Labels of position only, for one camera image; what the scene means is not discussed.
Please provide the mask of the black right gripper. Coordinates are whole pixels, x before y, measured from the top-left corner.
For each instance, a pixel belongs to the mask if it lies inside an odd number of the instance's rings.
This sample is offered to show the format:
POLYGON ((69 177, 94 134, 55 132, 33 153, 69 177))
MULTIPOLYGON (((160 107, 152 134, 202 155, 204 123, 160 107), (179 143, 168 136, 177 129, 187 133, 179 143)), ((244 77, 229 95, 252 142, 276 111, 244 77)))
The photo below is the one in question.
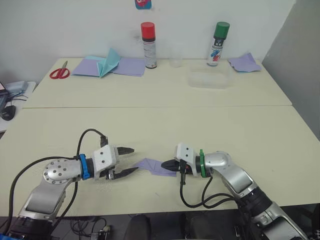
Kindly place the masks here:
MULTIPOLYGON (((172 172, 181 172, 181 162, 175 159, 164 161, 161 164, 162 168, 172 171, 172 172)), ((197 170, 197 161, 194 162, 187 162, 185 164, 185 173, 188 175, 197 176, 198 170, 197 170)))

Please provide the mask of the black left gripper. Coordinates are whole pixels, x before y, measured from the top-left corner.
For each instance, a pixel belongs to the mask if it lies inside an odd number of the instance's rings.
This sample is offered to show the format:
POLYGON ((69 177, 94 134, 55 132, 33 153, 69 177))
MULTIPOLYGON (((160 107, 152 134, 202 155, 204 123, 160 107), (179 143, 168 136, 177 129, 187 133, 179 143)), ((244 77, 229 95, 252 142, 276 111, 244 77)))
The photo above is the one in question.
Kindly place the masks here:
POLYGON ((115 166, 119 163, 120 158, 127 158, 135 152, 130 147, 102 147, 94 151, 94 179, 101 178, 101 174, 108 180, 124 178, 138 169, 131 167, 115 173, 115 166))

